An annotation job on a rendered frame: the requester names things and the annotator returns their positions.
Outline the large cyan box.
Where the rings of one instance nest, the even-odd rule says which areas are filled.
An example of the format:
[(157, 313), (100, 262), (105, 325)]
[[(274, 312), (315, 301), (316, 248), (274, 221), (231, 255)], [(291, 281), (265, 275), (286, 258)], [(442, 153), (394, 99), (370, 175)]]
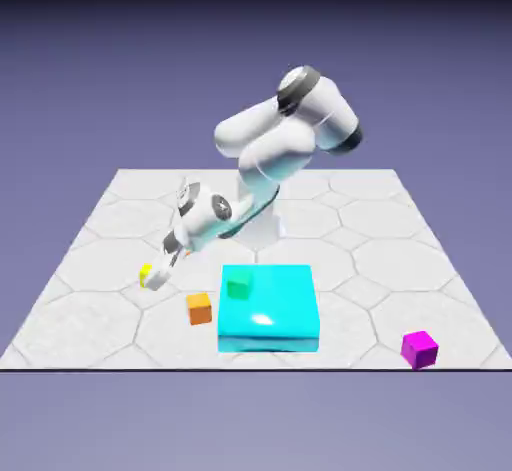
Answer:
[[(248, 299), (227, 294), (232, 269), (248, 268)], [(320, 317), (311, 267), (307, 264), (226, 264), (222, 268), (217, 316), (223, 353), (300, 352), (319, 348)]]

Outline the small green cube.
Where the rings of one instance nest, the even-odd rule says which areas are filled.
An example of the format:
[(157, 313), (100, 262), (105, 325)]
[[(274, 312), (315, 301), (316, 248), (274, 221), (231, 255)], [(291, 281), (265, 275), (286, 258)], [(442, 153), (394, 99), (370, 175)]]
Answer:
[(232, 269), (227, 276), (227, 294), (232, 299), (246, 300), (252, 288), (253, 274), (248, 268)]

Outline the small orange cube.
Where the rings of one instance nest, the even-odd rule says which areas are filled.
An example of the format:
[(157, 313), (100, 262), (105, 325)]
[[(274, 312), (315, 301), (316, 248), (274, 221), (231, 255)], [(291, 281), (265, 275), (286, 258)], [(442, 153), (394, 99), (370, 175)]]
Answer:
[(206, 292), (186, 296), (186, 304), (191, 325), (200, 325), (212, 321), (212, 305)]

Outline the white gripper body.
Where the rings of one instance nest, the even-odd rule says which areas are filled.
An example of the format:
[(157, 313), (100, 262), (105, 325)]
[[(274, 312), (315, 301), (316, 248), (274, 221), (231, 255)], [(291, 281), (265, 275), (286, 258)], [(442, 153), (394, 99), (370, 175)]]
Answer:
[(173, 256), (163, 253), (150, 265), (145, 277), (144, 287), (152, 291), (160, 289), (170, 278)]

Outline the small magenta cube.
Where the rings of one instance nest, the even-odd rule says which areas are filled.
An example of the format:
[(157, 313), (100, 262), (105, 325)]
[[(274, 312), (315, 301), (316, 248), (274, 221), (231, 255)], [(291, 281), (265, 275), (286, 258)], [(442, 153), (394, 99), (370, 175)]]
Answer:
[(426, 331), (405, 334), (401, 355), (412, 369), (422, 369), (436, 363), (439, 345)]

